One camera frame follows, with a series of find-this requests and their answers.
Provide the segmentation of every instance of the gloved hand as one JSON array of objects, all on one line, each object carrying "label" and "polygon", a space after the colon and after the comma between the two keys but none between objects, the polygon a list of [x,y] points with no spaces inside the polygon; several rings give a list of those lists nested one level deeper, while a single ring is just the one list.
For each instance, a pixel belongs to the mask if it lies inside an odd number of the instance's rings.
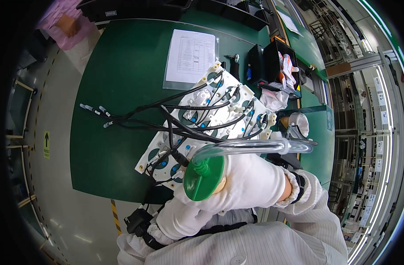
[{"label": "gloved hand", "polygon": [[[285,172],[294,179],[294,175],[286,169],[273,165],[256,154],[229,155],[226,159],[226,184],[219,193],[212,194],[203,201],[192,201],[187,197],[183,186],[180,186],[175,190],[174,197],[186,205],[214,213],[252,207],[267,208],[283,195]],[[297,185],[295,179],[290,180],[292,182]],[[296,199],[299,187],[293,189],[292,198],[287,201]]]},{"label": "gloved hand", "polygon": [[167,201],[156,218],[159,229],[171,239],[193,236],[206,225],[215,213],[186,205],[179,199]]}]

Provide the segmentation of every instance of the person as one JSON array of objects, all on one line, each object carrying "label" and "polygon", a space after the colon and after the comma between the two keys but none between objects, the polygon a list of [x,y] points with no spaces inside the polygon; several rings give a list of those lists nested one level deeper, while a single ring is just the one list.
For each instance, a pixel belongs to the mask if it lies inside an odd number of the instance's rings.
[{"label": "person", "polygon": [[100,32],[76,7],[81,0],[55,0],[37,24],[83,74]]},{"label": "person", "polygon": [[[219,193],[192,201],[181,186],[148,227],[165,247],[155,251],[141,237],[121,234],[118,264],[347,264],[339,219],[328,209],[327,191],[313,174],[289,172],[256,154],[229,155],[227,160],[226,184]],[[276,207],[290,227],[254,223],[251,208],[257,206]],[[236,229],[201,233],[241,222]]]}]

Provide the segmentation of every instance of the concrete floor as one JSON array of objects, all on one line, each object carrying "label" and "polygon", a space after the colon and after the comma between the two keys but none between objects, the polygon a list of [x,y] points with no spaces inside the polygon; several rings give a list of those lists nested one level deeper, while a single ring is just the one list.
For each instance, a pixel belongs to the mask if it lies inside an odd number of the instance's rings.
[{"label": "concrete floor", "polygon": [[[24,157],[28,185],[37,197],[34,207],[42,226],[51,235],[44,249],[65,264],[116,264],[118,233],[111,200],[72,189],[70,130],[82,76],[65,53],[58,50],[56,44],[52,45],[44,64],[20,73],[39,90],[30,106],[29,131],[25,135],[25,144],[35,151],[31,150],[29,156],[25,152]],[[50,132],[50,159],[43,156],[45,131]],[[139,204],[115,202],[121,231],[126,232],[123,219]]]}]

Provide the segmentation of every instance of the clear plastic tube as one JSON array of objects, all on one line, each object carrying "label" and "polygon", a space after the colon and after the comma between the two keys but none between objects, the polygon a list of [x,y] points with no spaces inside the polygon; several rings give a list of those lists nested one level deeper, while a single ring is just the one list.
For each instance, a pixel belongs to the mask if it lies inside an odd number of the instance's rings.
[{"label": "clear plastic tube", "polygon": [[310,153],[313,147],[305,142],[287,140],[235,140],[219,142],[196,151],[193,161],[199,162],[213,156],[225,156],[239,153]]}]

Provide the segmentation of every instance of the screwdriver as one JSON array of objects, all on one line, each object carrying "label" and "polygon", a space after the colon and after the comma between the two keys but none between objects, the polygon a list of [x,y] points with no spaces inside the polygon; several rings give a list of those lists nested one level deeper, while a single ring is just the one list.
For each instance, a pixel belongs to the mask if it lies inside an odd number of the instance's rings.
[{"label": "screwdriver", "polygon": [[240,82],[239,78],[239,55],[236,53],[235,55],[224,55],[224,57],[227,57],[231,59],[231,65],[230,65],[230,74],[234,76],[237,81]]}]

